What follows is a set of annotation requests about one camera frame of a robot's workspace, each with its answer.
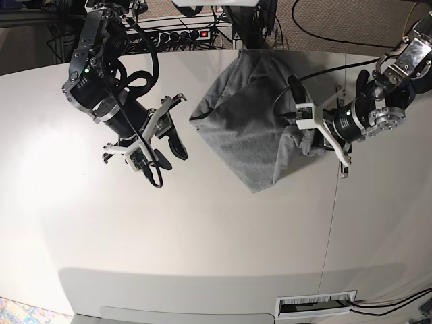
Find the white table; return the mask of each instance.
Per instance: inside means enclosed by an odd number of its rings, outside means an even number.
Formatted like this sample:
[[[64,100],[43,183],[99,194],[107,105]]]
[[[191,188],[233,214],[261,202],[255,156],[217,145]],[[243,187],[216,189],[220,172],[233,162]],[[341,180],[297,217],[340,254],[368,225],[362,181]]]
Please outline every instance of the white table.
[[[430,96],[412,106],[400,129],[354,145],[347,180],[338,181],[338,160],[329,153],[299,158],[277,185],[251,194],[188,123],[236,56],[160,54],[160,79],[140,102],[158,107],[165,95],[186,95],[172,116],[190,156],[180,161],[166,140],[152,142],[173,165],[163,172],[161,190],[119,157],[103,165],[102,146],[116,135],[65,100],[68,65],[0,77],[0,236],[6,244],[0,296],[92,316],[101,316],[102,306],[274,313],[278,296],[359,290],[359,298],[386,300],[432,281],[432,153],[424,149],[432,140]],[[290,57],[300,76],[369,59]],[[146,55],[122,61],[130,73],[151,64]],[[318,103],[335,83],[346,85],[351,100],[359,71],[306,85]],[[401,320],[411,310],[402,310]]]

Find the gray cloth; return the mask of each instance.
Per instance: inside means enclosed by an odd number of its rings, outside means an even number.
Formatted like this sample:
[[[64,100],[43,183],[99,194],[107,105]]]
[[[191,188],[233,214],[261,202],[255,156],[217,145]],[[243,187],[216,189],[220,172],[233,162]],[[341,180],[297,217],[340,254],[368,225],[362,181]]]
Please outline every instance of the gray cloth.
[[[295,156],[322,153],[311,148],[315,131],[299,130],[273,112],[273,102],[292,74],[282,57],[272,51],[241,50],[190,117],[206,143],[252,192],[276,184]],[[290,92],[276,108],[277,114],[296,110]]]

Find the gray fabric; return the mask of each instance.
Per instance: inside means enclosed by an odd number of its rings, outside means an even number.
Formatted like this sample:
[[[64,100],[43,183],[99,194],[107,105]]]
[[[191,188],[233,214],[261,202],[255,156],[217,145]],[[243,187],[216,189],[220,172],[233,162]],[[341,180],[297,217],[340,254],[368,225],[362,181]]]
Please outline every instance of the gray fabric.
[[[241,50],[190,118],[206,143],[252,192],[276,184],[295,156],[322,153],[311,149],[313,130],[299,130],[272,110],[291,74],[283,57],[272,51]],[[278,114],[295,111],[289,92],[276,108]]]

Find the table surface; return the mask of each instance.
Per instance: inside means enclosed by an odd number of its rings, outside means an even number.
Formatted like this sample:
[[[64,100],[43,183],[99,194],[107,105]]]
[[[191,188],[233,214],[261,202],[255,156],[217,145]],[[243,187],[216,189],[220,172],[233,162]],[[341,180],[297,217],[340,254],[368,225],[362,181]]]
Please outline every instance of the table surface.
[[[347,180],[331,153],[299,157],[274,187],[251,194],[188,123],[237,55],[160,54],[160,79],[140,102],[158,107],[165,95],[186,95],[172,117],[190,156],[180,161],[166,140],[152,142],[173,165],[160,190],[120,157],[103,165],[102,147],[116,136],[65,100],[68,65],[0,77],[0,296],[94,316],[102,306],[274,313],[278,296],[358,290],[360,299],[389,300],[432,282],[430,96],[418,98],[401,128],[354,144]],[[299,76],[370,59],[281,55]],[[129,72],[151,66],[147,55],[122,61]],[[345,84],[350,101],[359,71],[306,86],[320,103]]]

